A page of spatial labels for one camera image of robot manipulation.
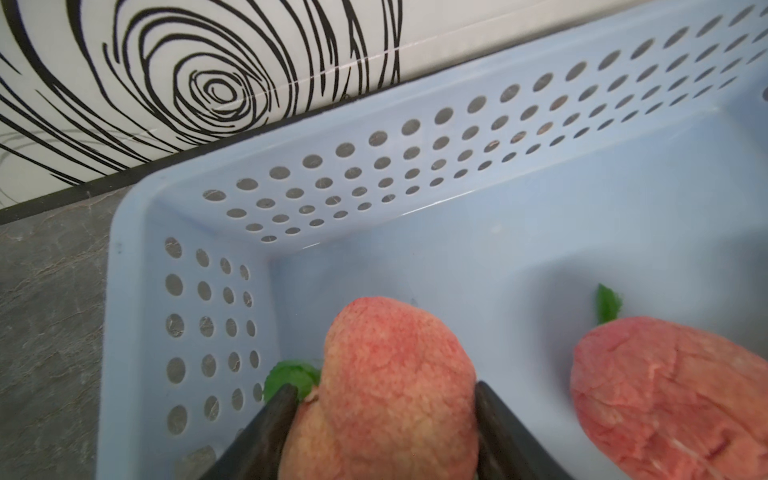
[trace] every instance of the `light blue basket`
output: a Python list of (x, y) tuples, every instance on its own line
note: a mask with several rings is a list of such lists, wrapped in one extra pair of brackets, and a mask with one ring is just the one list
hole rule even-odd
[(275, 362), (383, 295), (442, 318), (575, 478), (624, 478), (568, 398), (598, 282), (768, 355), (767, 14), (646, 4), (140, 182), (111, 231), (98, 477), (194, 475)]

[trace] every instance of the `basket bottom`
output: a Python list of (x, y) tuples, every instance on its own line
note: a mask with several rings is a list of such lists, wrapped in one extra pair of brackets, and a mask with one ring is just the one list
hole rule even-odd
[(626, 478), (587, 439), (568, 395), (594, 293), (768, 356), (768, 158), (724, 113), (540, 170), (272, 266), (285, 357), (322, 356), (360, 296), (422, 307), (479, 378), (582, 480)]

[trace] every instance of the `black swirl pattern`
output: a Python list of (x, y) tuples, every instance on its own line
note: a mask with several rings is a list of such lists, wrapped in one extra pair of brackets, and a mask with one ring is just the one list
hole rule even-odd
[(0, 0), (3, 161), (76, 185), (400, 80), (402, 0), (154, 1)]

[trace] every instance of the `gray countertop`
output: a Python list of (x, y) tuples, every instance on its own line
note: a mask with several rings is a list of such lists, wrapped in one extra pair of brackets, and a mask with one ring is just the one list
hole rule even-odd
[(94, 476), (109, 226), (126, 193), (0, 227), (0, 478)]

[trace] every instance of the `peach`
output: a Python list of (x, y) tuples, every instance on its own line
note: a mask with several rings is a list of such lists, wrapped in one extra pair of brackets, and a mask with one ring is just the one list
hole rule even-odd
[(323, 377), (291, 427), (280, 480), (471, 480), (475, 380), (437, 317), (355, 300), (326, 336)]
[(768, 478), (768, 362), (649, 317), (576, 346), (571, 395), (589, 439), (634, 480)]

